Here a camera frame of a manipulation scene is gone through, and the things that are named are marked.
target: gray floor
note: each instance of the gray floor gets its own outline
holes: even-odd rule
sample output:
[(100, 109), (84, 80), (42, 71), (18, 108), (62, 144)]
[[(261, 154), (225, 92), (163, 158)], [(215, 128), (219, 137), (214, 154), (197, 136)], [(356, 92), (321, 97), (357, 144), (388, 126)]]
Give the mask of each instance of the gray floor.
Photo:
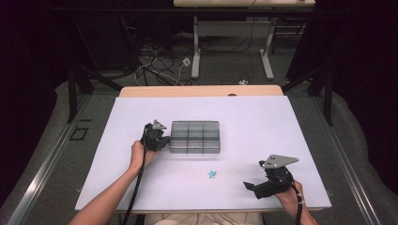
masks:
[[(258, 53), (258, 49), (264, 47), (263, 39), (255, 39), (250, 49), (245, 52), (214, 53), (205, 51), (210, 43), (212, 50), (230, 50), (241, 39), (208, 37), (201, 42), (203, 51), (200, 77), (192, 84), (237, 84), (244, 79), (249, 84), (283, 85), (298, 40), (297, 37), (278, 37), (276, 53), (270, 57), (275, 79), (268, 81)], [(188, 50), (187, 46), (191, 48), (191, 42), (186, 40), (180, 40), (175, 45), (174, 54), (181, 53), (182, 56), (176, 59), (173, 65), (167, 58), (164, 58), (163, 63), (172, 65), (172, 70), (176, 73), (172, 74), (169, 71), (164, 73), (177, 77), (182, 59), (185, 57), (191, 59), (190, 53), (183, 54)], [(239, 48), (245, 49), (247, 46), (246, 42)], [(157, 68), (164, 67), (160, 61), (155, 63)], [(190, 78), (190, 67), (184, 67), (181, 72), (181, 79)], [(148, 74), (147, 78), (150, 85), (161, 85), (153, 75)], [(134, 74), (115, 81), (122, 85), (137, 85)], [(143, 77), (140, 77), (138, 82), (144, 83)], [(95, 94), (81, 97), (83, 107), (72, 125), (66, 124), (69, 111), (68, 85), (63, 83), (57, 88), (58, 100), (52, 119), (21, 180), (0, 210), (0, 224), (7, 224), (12, 218), (14, 210), (19, 206), (40, 166), (57, 146), (62, 146), (58, 149), (61, 154), (50, 170), (44, 188), (33, 200), (33, 207), (26, 210), (23, 221), (26, 224), (67, 224), (75, 215), (74, 205), (79, 197), (77, 189), (84, 183), (88, 174), (102, 131), (118, 95), (116, 91), (100, 82), (93, 81), (93, 84), (96, 86)], [(398, 197), (380, 182), (375, 170), (369, 164), (366, 141), (344, 100), (338, 95), (333, 96), (334, 126), (329, 127), (320, 112), (322, 98), (308, 97), (305, 92), (307, 86), (308, 83), (303, 83), (285, 94), (289, 96), (325, 187), (332, 193), (330, 194), (332, 208), (313, 212), (314, 217), (320, 224), (398, 224), (396, 214)], [(86, 130), (84, 139), (74, 141), (83, 137), (83, 133), (76, 132), (72, 135), (71, 132), (66, 141), (61, 143), (60, 137), (63, 137), (66, 131), (75, 128)], [(347, 172), (347, 165), (353, 168), (352, 172)], [(294, 223), (284, 212), (264, 214), (264, 217), (268, 225)], [(111, 224), (117, 224), (116, 215)]]

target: wire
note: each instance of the wire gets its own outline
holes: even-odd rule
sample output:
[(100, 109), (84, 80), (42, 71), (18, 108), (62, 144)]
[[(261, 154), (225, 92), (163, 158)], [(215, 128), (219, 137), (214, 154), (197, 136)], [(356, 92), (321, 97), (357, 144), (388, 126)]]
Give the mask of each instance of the wire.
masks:
[(106, 77), (106, 78), (109, 79), (109, 80), (117, 80), (117, 79), (121, 79), (121, 78), (128, 77), (128, 76), (130, 76), (133, 72), (134, 72), (134, 69), (133, 69), (133, 68), (129, 68), (129, 69), (126, 69), (126, 70), (125, 70), (125, 73), (122, 73), (122, 74), (112, 75), (112, 76), (104, 76), (104, 75), (102, 74), (102, 76)]
[(296, 196), (297, 196), (297, 198), (298, 198), (298, 211), (297, 211), (297, 214), (296, 214), (296, 223), (295, 223), (295, 224), (296, 224), (296, 225), (299, 225), (300, 222), (301, 222), (302, 205), (305, 203), (305, 202), (302, 200), (302, 195), (301, 195), (301, 193), (300, 193), (299, 190), (296, 188), (296, 185), (295, 185), (294, 182), (293, 182), (293, 184), (292, 184), (292, 183), (288, 182), (287, 180), (285, 180), (284, 178), (282, 178), (282, 177), (280, 177), (280, 176), (272, 176), (272, 177), (275, 177), (275, 178), (277, 178), (277, 179), (280, 179), (280, 180), (284, 181), (284, 182), (285, 182), (286, 184), (288, 184), (292, 189), (295, 190)]
[(165, 64), (164, 64), (164, 62), (158, 57), (158, 55), (156, 54), (156, 58), (159, 60), (159, 62), (161, 62), (163, 65), (164, 65), (164, 69), (160, 69), (160, 68), (156, 68), (154, 65), (153, 65), (153, 63), (152, 63), (152, 67), (154, 68), (154, 69), (157, 69), (157, 70), (162, 70), (162, 71), (164, 71), (164, 70), (169, 70), (170, 72), (173, 72), (170, 68), (172, 68), (173, 67), (173, 65), (174, 65), (174, 59), (172, 58), (172, 65), (170, 65), (170, 66), (166, 66)]
[(182, 64), (181, 67), (179, 67), (178, 79), (176, 80), (175, 85), (177, 85), (179, 83), (179, 78), (181, 77), (181, 69), (182, 69), (182, 67), (184, 67), (184, 64)]
[[(170, 71), (170, 68), (171, 68), (173, 65), (171, 65), (170, 67), (167, 67), (167, 66), (162, 62), (162, 60), (159, 59), (159, 57), (158, 57), (158, 55), (156, 54), (156, 52), (155, 52), (155, 51), (152, 51), (152, 52), (153, 52), (153, 53), (151, 54), (151, 57), (150, 57), (149, 59), (146, 60), (146, 61), (150, 61), (150, 62), (149, 62), (148, 64), (146, 64), (146, 65), (142, 65), (142, 66), (139, 66), (139, 67), (137, 68), (137, 70), (136, 70), (136, 72), (135, 72), (135, 76), (134, 76), (135, 82), (136, 82), (138, 85), (142, 86), (142, 85), (138, 82), (138, 78), (141, 76), (141, 75), (140, 75), (140, 70), (142, 69), (143, 72), (146, 70), (146, 71), (148, 71), (148, 72), (154, 74), (155, 77), (156, 77), (156, 79), (157, 79), (158, 82), (160, 82), (160, 83), (163, 83), (163, 84), (166, 84), (166, 85), (178, 85), (178, 84), (180, 84), (180, 85), (183, 86), (184, 84), (181, 83), (181, 82), (179, 81), (180, 75), (181, 75), (181, 69), (180, 69), (180, 72), (179, 72), (178, 79), (175, 79), (175, 78), (173, 78), (173, 77), (171, 77), (171, 76), (169, 76), (169, 75), (167, 75), (167, 74), (162, 73), (164, 70), (169, 70), (169, 71)], [(156, 67), (153, 67), (153, 64), (154, 64), (156, 61), (158, 61), (158, 60), (159, 60), (166, 68), (165, 68), (165, 69), (162, 69), (162, 70), (160, 70), (160, 71), (154, 71), (154, 70), (150, 69), (149, 67), (152, 67), (152, 68), (154, 68), (154, 69), (158, 69), (158, 68), (156, 68)]]
[(252, 59), (252, 55), (251, 55), (251, 46), (252, 46), (252, 44), (253, 44), (253, 28), (254, 28), (254, 22), (255, 21), (257, 21), (258, 20), (258, 17), (253, 17), (253, 22), (252, 22), (252, 27), (251, 27), (251, 32), (250, 32), (250, 35), (249, 35), (249, 44), (248, 44), (248, 46), (246, 47), (246, 49), (244, 49), (244, 50), (241, 50), (241, 51), (239, 51), (239, 52), (234, 52), (234, 53), (243, 53), (243, 52), (245, 52), (246, 50), (249, 50), (249, 59), (250, 59), (250, 61), (251, 61), (251, 63), (252, 63), (252, 76), (250, 77), (249, 75), (247, 75), (246, 73), (244, 74), (244, 75), (242, 75), (242, 76), (240, 76), (240, 79), (239, 80), (237, 80), (237, 81), (220, 81), (220, 84), (223, 84), (223, 83), (237, 83), (237, 82), (240, 82), (240, 81), (242, 81), (243, 79), (243, 77), (246, 79), (246, 80), (248, 80), (248, 83), (251, 83), (252, 82), (252, 79), (253, 79), (253, 77), (254, 77), (254, 62), (253, 62), (253, 59)]
[(223, 51), (223, 50), (210, 50), (210, 49), (207, 49), (207, 50), (202, 50), (202, 52), (205, 52), (205, 53), (243, 53), (243, 52), (245, 52), (245, 51), (247, 51), (248, 49), (249, 49), (249, 46), (251, 46), (252, 45), (252, 43), (253, 43), (253, 38), (252, 37), (250, 37), (249, 38), (249, 45), (248, 45), (248, 47), (246, 47), (245, 49), (243, 49), (243, 50), (239, 50), (239, 51), (235, 51), (235, 49), (237, 49), (239, 46), (241, 46), (247, 39), (248, 39), (249, 37), (245, 37), (244, 39), (242, 39), (239, 43), (238, 43), (238, 45), (237, 46), (235, 46), (234, 48), (232, 48), (232, 49), (230, 49), (230, 50), (226, 50), (226, 51)]
[(196, 79), (196, 78), (189, 78), (188, 80), (187, 79), (181, 79), (181, 80), (179, 80), (180, 82), (185, 82), (185, 84), (184, 85), (193, 85), (193, 82), (196, 82), (197, 83), (197, 85), (201, 85), (200, 84), (200, 82), (199, 82), (199, 79)]
[(145, 139), (147, 126), (148, 125), (146, 125), (144, 127), (144, 134), (143, 134), (143, 145), (144, 145), (143, 165), (141, 165), (140, 171), (138, 172), (137, 183), (135, 183), (135, 188), (134, 188), (134, 192), (132, 193), (132, 197), (131, 197), (131, 201), (130, 201), (130, 204), (129, 204), (129, 208), (128, 208), (127, 212), (126, 212), (126, 215), (123, 218), (123, 225), (126, 225), (127, 221), (129, 220), (132, 206), (134, 205), (135, 198), (137, 197), (138, 187), (140, 186), (141, 178), (143, 177), (143, 174), (144, 174), (145, 157), (146, 157), (146, 153), (148, 151), (147, 148), (146, 148), (146, 139)]

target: black cable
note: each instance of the black cable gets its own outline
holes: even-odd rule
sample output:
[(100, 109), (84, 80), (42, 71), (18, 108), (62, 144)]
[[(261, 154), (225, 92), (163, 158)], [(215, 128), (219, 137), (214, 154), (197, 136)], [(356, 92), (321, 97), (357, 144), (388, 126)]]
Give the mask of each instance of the black cable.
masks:
[(242, 81), (241, 77), (239, 80), (235, 80), (235, 81), (221, 80), (220, 84), (223, 85), (224, 83), (238, 83), (240, 81)]
[(164, 79), (164, 78), (160, 75), (161, 71), (160, 71), (160, 72), (155, 72), (155, 71), (150, 70), (150, 69), (147, 68), (147, 67), (143, 67), (143, 69), (146, 69), (148, 72), (150, 72), (150, 73), (152, 73), (153, 75), (155, 75), (156, 80), (157, 80), (159, 83), (167, 84), (167, 85), (174, 85), (173, 83), (168, 82), (166, 79)]
[(153, 53), (151, 52), (152, 50), (150, 50), (150, 48), (151, 48), (151, 46), (150, 45), (145, 45), (145, 46), (143, 46), (143, 50), (144, 51), (141, 51), (141, 54), (140, 54), (140, 56), (144, 59), (144, 60), (146, 60), (146, 61), (149, 61), (149, 60), (152, 60), (152, 57), (153, 57)]
[(185, 80), (185, 79), (181, 79), (179, 80), (181, 83), (185, 82), (185, 86), (191, 86), (192, 85), (192, 81), (191, 80)]
[(298, 197), (298, 211), (297, 211), (297, 214), (296, 214), (296, 223), (295, 223), (295, 224), (296, 224), (296, 225), (299, 225), (300, 222), (301, 222), (302, 205), (304, 204), (304, 202), (303, 202), (303, 200), (302, 200), (301, 193), (300, 193), (299, 190), (296, 188), (296, 185), (295, 185), (294, 181), (293, 181), (293, 184), (292, 184), (292, 183), (288, 182), (287, 180), (285, 180), (284, 178), (282, 178), (282, 177), (280, 177), (280, 176), (272, 176), (272, 177), (275, 177), (275, 178), (277, 178), (277, 179), (280, 179), (280, 180), (284, 181), (286, 184), (290, 185), (290, 187), (292, 187), (292, 189), (295, 190), (296, 196)]
[[(243, 52), (245, 52), (246, 50), (248, 50), (248, 47), (247, 48), (245, 48), (245, 49), (243, 49), (243, 50), (239, 50), (239, 51), (235, 51), (235, 49), (237, 49), (239, 46), (241, 46), (246, 40), (248, 39), (248, 37), (245, 37), (244, 39), (242, 39), (239, 43), (238, 43), (238, 45), (236, 45), (233, 49), (230, 49), (230, 50), (226, 50), (226, 51), (223, 51), (223, 50), (210, 50), (210, 49), (207, 49), (207, 50), (202, 50), (202, 52), (204, 52), (204, 53), (243, 53)], [(253, 38), (249, 38), (249, 43), (250, 43), (250, 45), (252, 45), (252, 42), (253, 42)]]
[(125, 70), (124, 73), (122, 74), (118, 74), (118, 75), (112, 75), (112, 76), (104, 76), (109, 80), (117, 80), (117, 79), (121, 79), (121, 78), (125, 78), (130, 76), (132, 73), (134, 72), (134, 68), (128, 68)]
[(166, 65), (164, 64), (163, 60), (159, 57), (158, 54), (157, 54), (157, 58), (158, 58), (159, 62), (161, 62), (161, 63), (164, 65), (164, 69), (155, 67), (154, 64), (153, 64), (152, 62), (151, 62), (151, 64), (150, 64), (150, 66), (152, 66), (152, 67), (153, 67), (154, 69), (156, 69), (156, 70), (161, 70), (161, 71), (169, 70), (170, 72), (174, 73), (174, 72), (170, 69), (170, 68), (173, 67), (173, 65), (174, 65), (174, 63), (175, 63), (175, 60), (174, 60), (173, 58), (171, 58), (171, 59), (172, 59), (172, 65), (170, 65), (170, 66), (166, 66)]
[(181, 58), (182, 56), (186, 55), (190, 51), (193, 51), (193, 34), (191, 34), (192, 35), (191, 38), (184, 37), (184, 35), (182, 33), (180, 33), (180, 35), (181, 35), (181, 37), (180, 36), (176, 36), (177, 38), (179, 38), (179, 40), (175, 43), (175, 46), (184, 47), (184, 48), (188, 49), (188, 51), (186, 53), (184, 53), (183, 55), (179, 56), (179, 57), (176, 56), (177, 58)]
[(129, 220), (132, 206), (134, 205), (135, 198), (137, 197), (138, 187), (140, 186), (141, 178), (143, 177), (143, 174), (144, 174), (145, 157), (146, 157), (146, 152), (147, 152), (146, 140), (145, 140), (146, 130), (147, 130), (147, 126), (145, 126), (145, 128), (144, 128), (144, 134), (143, 134), (143, 145), (144, 145), (143, 165), (141, 166), (140, 171), (138, 172), (137, 183), (135, 184), (134, 192), (132, 193), (132, 197), (131, 197), (131, 201), (130, 201), (130, 204), (129, 204), (129, 208), (128, 208), (127, 212), (126, 212), (126, 215), (123, 218), (123, 225), (126, 225), (127, 221)]
[(248, 83), (251, 83), (251, 82), (252, 82), (252, 79), (253, 79), (253, 77), (254, 77), (254, 62), (253, 62), (252, 55), (251, 55), (251, 46), (252, 46), (252, 44), (253, 44), (253, 28), (254, 28), (254, 22), (255, 22), (256, 20), (258, 20), (258, 17), (257, 17), (257, 18), (253, 18), (252, 27), (251, 27), (251, 32), (250, 32), (250, 35), (249, 35), (249, 43), (248, 43), (248, 46), (246, 47), (246, 49), (241, 50), (241, 51), (234, 51), (234, 52), (231, 51), (231, 52), (230, 52), (230, 53), (243, 53), (243, 52), (249, 50), (248, 55), (249, 55), (250, 61), (252, 62), (252, 76), (250, 77), (249, 75), (247, 75), (247, 74), (245, 73), (244, 75), (240, 76), (240, 79), (239, 79), (239, 80), (236, 80), (236, 81), (220, 81), (220, 84), (221, 84), (221, 85), (222, 85), (223, 83), (229, 83), (229, 82), (230, 82), (230, 83), (238, 83), (238, 82), (242, 81), (243, 78), (245, 78), (246, 80), (248, 80)]
[(175, 44), (175, 46), (181, 46), (183, 48), (186, 48), (187, 50), (184, 53), (180, 54), (180, 55), (171, 55), (171, 54), (169, 54), (167, 52), (163, 52), (163, 54), (167, 55), (169, 58), (174, 60), (174, 59), (181, 59), (182, 57), (186, 56), (192, 50), (191, 48), (189, 48), (187, 46), (184, 46), (184, 45), (181, 45), (181, 44)]
[(145, 70), (144, 70), (144, 69), (143, 69), (143, 75), (144, 75), (145, 85), (146, 85), (146, 86), (149, 86), (149, 85), (148, 85), (148, 80), (147, 80), (147, 78), (146, 78), (146, 73), (145, 73)]

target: forearm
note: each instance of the forearm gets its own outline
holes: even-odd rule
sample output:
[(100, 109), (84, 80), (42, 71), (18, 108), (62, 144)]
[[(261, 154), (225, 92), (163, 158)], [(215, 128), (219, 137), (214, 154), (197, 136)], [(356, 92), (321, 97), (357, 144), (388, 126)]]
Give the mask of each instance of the forearm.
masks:
[(107, 224), (139, 169), (130, 168), (86, 205), (70, 224)]
[(316, 220), (311, 216), (307, 208), (303, 209), (301, 213), (300, 225), (318, 225)]

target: standing desk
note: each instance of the standing desk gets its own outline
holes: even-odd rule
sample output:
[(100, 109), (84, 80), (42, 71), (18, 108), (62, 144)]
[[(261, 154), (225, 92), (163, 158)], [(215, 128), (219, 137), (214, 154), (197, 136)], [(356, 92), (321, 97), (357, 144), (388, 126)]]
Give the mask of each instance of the standing desk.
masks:
[[(267, 179), (258, 161), (296, 157), (287, 168), (306, 190), (310, 209), (331, 207), (287, 97), (276, 85), (125, 87), (112, 109), (76, 209), (82, 209), (130, 163), (130, 146), (158, 119), (170, 135), (175, 120), (217, 120), (219, 154), (171, 154), (164, 148), (145, 168), (132, 213), (218, 213), (281, 210), (275, 197), (257, 200), (243, 181)], [(207, 173), (217, 172), (214, 178)], [(116, 210), (126, 211), (135, 181)]]
[[(174, 0), (175, 7), (184, 8), (293, 8), (301, 10), (312, 8), (314, 0)], [(199, 77), (200, 48), (199, 36), (267, 37), (260, 56), (268, 80), (273, 80), (268, 53), (276, 26), (276, 18), (269, 22), (201, 22), (193, 17), (194, 53), (192, 62), (193, 78)]]

